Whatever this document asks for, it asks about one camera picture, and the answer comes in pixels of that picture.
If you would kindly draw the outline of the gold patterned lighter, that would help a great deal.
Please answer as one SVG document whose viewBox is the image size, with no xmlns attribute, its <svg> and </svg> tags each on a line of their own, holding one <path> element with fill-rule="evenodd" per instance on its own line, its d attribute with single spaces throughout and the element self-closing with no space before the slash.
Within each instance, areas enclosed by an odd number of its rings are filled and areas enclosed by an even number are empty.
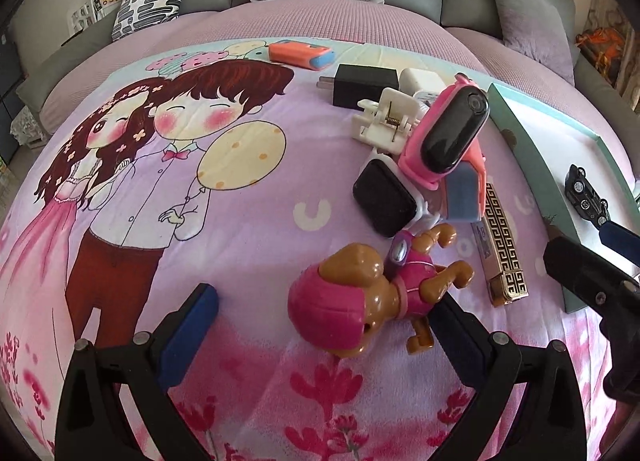
<svg viewBox="0 0 640 461">
<path fill-rule="evenodd" d="M 479 222 L 472 224 L 472 232 L 490 302 L 499 307 L 525 299 L 528 288 L 506 212 L 491 183 L 486 184 L 485 194 L 485 213 Z"/>
</svg>

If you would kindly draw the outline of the teal shallow box tray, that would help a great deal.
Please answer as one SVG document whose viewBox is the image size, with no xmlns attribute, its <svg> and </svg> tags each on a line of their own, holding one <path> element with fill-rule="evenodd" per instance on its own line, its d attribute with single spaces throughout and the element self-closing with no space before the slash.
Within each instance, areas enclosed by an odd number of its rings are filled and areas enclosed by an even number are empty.
<svg viewBox="0 0 640 461">
<path fill-rule="evenodd" d="M 513 187 L 500 199 L 509 206 L 516 243 L 526 259 L 544 276 L 541 255 L 550 233 L 557 231 L 601 255 L 625 273 L 639 268 L 605 247 L 596 227 L 579 217 L 565 195 L 565 177 L 571 166 L 608 201 L 613 221 L 639 231 L 639 210 L 620 168 L 601 136 L 587 126 L 539 100 L 498 83 L 488 90 L 491 121 L 496 125 L 524 176 L 528 195 L 518 198 Z"/>
</svg>

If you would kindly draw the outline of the pink brown puppy toy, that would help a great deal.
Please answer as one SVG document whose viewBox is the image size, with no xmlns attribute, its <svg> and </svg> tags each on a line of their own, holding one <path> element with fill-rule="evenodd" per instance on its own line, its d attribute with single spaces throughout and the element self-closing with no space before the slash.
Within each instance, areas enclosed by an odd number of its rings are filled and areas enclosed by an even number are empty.
<svg viewBox="0 0 640 461">
<path fill-rule="evenodd" d="M 428 313 L 451 287 L 474 277 L 464 261 L 436 264 L 433 247 L 449 247 L 457 230 L 440 223 L 423 233 L 401 231 L 382 256 L 374 247 L 351 243 L 307 267 L 288 289 L 288 318 L 310 345 L 338 357 L 360 355 L 390 321 L 408 320 L 410 354 L 434 346 Z"/>
</svg>

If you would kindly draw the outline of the large orange blue toy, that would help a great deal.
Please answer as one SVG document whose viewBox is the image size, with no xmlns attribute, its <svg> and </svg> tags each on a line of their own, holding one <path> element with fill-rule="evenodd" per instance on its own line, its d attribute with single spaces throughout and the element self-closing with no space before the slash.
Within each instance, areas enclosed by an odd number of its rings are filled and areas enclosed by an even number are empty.
<svg viewBox="0 0 640 461">
<path fill-rule="evenodd" d="M 486 209 L 486 158 L 474 140 L 458 165 L 440 182 L 442 216 L 448 222 L 477 223 Z"/>
</svg>

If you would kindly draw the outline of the white smartwatch black screen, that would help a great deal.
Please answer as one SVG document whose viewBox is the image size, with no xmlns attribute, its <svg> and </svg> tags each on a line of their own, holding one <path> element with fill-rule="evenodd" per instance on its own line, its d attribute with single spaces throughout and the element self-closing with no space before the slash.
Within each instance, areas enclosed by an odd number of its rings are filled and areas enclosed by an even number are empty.
<svg viewBox="0 0 640 461">
<path fill-rule="evenodd" d="M 401 230 L 417 233 L 433 228 L 442 218 L 397 163 L 376 149 L 352 185 L 352 196 L 372 228 L 388 239 Z"/>
</svg>

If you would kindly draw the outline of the pink smartwatch black screen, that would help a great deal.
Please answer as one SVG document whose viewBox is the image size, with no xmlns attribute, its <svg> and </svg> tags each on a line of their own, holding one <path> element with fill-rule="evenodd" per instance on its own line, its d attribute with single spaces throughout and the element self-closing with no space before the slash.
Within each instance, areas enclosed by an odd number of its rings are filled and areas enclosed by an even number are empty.
<svg viewBox="0 0 640 461">
<path fill-rule="evenodd" d="M 487 94 L 464 73 L 457 73 L 412 130 L 398 159 L 401 173 L 435 190 L 469 150 L 489 114 Z"/>
</svg>

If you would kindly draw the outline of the cream plastic hair clip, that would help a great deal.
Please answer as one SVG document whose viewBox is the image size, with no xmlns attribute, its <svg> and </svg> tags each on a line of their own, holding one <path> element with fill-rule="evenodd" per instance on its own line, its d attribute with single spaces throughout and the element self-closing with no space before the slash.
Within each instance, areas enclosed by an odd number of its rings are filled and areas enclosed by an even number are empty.
<svg viewBox="0 0 640 461">
<path fill-rule="evenodd" d="M 358 107 L 352 116 L 352 138 L 394 156 L 404 150 L 423 116 L 421 103 L 393 88 L 384 88 L 378 102 L 359 100 Z"/>
</svg>

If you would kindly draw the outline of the white power adapter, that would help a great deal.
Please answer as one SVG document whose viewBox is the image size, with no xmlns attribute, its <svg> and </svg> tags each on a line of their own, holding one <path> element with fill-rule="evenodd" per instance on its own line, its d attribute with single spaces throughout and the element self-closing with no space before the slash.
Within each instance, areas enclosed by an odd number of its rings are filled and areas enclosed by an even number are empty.
<svg viewBox="0 0 640 461">
<path fill-rule="evenodd" d="M 406 68 L 399 76 L 399 91 L 431 106 L 447 87 L 439 75 L 430 70 Z"/>
</svg>

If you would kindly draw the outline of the black power adapter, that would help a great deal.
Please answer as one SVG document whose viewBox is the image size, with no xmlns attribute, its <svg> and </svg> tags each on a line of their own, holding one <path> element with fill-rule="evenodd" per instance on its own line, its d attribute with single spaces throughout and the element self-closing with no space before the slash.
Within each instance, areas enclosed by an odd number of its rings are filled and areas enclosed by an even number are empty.
<svg viewBox="0 0 640 461">
<path fill-rule="evenodd" d="M 398 90 L 396 69 L 377 66 L 339 64 L 333 77 L 318 79 L 318 88 L 332 92 L 332 105 L 357 109 L 360 100 L 380 99 L 385 88 Z"/>
</svg>

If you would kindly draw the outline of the small orange blue toy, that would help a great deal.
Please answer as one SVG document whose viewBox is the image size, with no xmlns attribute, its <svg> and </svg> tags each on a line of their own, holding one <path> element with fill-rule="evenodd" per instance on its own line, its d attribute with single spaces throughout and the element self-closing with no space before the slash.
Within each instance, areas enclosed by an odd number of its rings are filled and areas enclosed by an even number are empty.
<svg viewBox="0 0 640 461">
<path fill-rule="evenodd" d="M 293 40 L 270 43 L 268 53 L 272 62 L 314 71 L 332 65 L 335 60 L 332 48 Z"/>
</svg>

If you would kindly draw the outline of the black toy car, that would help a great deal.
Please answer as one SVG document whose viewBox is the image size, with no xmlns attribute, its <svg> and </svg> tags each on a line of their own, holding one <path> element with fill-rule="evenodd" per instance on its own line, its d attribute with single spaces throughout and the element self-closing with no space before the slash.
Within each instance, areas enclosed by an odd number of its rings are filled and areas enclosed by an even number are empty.
<svg viewBox="0 0 640 461">
<path fill-rule="evenodd" d="M 610 220 L 608 200 L 601 198 L 587 180 L 586 171 L 572 164 L 565 176 L 565 197 L 577 214 L 600 229 Z"/>
</svg>

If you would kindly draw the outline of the orange bag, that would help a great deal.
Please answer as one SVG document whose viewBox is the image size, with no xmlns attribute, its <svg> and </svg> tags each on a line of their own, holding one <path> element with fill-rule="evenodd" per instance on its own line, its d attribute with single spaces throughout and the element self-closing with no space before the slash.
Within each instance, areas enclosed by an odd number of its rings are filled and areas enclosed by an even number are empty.
<svg viewBox="0 0 640 461">
<path fill-rule="evenodd" d="M 614 28 L 587 30 L 576 36 L 576 45 L 605 80 L 614 85 L 623 61 L 625 38 Z"/>
</svg>

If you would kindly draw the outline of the pink sofa cover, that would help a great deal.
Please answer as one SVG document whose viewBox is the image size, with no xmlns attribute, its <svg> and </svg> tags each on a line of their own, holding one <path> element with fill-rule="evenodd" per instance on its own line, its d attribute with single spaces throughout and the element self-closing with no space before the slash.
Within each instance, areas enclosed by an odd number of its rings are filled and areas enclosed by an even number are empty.
<svg viewBox="0 0 640 461">
<path fill-rule="evenodd" d="M 582 94 L 539 62 L 500 40 L 465 28 L 442 28 L 396 6 L 352 0 L 272 0 L 247 3 L 221 13 L 194 13 L 143 29 L 117 42 L 110 30 L 93 26 L 49 57 L 25 82 L 44 129 L 54 133 L 74 109 L 112 72 L 144 57 L 180 47 L 233 39 L 311 36 L 373 43 L 437 57 L 485 72 L 573 117 Z"/>
</svg>

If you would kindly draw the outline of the grey lilac pillow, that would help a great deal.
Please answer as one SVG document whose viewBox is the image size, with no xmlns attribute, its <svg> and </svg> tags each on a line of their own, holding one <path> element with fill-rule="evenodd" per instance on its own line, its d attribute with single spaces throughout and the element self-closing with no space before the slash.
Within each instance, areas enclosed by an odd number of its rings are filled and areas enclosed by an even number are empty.
<svg viewBox="0 0 640 461">
<path fill-rule="evenodd" d="M 503 44 L 570 85 L 574 79 L 573 0 L 495 0 Z"/>
</svg>

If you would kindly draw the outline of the beige patterned curtain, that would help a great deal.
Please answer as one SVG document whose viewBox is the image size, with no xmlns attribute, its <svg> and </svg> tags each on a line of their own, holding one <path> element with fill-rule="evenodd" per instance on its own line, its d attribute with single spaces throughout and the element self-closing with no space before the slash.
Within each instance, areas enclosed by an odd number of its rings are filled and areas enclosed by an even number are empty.
<svg viewBox="0 0 640 461">
<path fill-rule="evenodd" d="M 588 62 L 639 113 L 639 30 L 616 0 L 591 0 L 576 43 Z"/>
</svg>

